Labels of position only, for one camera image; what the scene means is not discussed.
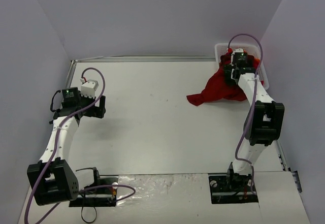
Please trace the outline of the red t shirt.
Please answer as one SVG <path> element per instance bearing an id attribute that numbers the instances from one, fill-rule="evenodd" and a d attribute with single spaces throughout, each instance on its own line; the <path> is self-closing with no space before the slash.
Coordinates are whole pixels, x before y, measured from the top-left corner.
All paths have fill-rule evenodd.
<path id="1" fill-rule="evenodd" d="M 245 101 L 247 97 L 244 91 L 238 85 L 228 85 L 224 68 L 230 64 L 231 55 L 229 53 L 220 57 L 218 71 L 208 80 L 205 88 L 201 93 L 187 95 L 189 103 L 199 106 L 203 103 L 212 103 L 221 99 L 230 101 Z"/>

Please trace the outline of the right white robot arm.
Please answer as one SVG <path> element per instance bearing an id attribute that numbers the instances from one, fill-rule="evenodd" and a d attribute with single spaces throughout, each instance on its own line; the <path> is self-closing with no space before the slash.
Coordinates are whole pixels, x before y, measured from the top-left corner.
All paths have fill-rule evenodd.
<path id="1" fill-rule="evenodd" d="M 227 51 L 231 61 L 224 66 L 226 81 L 239 86 L 250 104 L 235 159 L 225 177 L 226 186 L 237 190 L 243 184 L 253 182 L 254 164 L 280 137 L 285 107 L 268 95 L 257 74 L 258 67 L 249 60 L 247 52 L 241 48 Z"/>

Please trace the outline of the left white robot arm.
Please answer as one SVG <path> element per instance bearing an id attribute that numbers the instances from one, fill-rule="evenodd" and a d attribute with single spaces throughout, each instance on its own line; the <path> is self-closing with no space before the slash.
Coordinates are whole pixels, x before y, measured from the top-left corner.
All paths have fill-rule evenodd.
<path id="1" fill-rule="evenodd" d="M 80 120 L 83 116 L 103 118 L 106 112 L 105 96 L 96 106 L 98 83 L 90 80 L 80 88 L 63 89 L 61 108 L 54 111 L 50 140 L 36 164 L 27 168 L 33 198 L 39 206 L 73 201 L 79 192 L 79 182 L 68 164 L 68 156 Z"/>

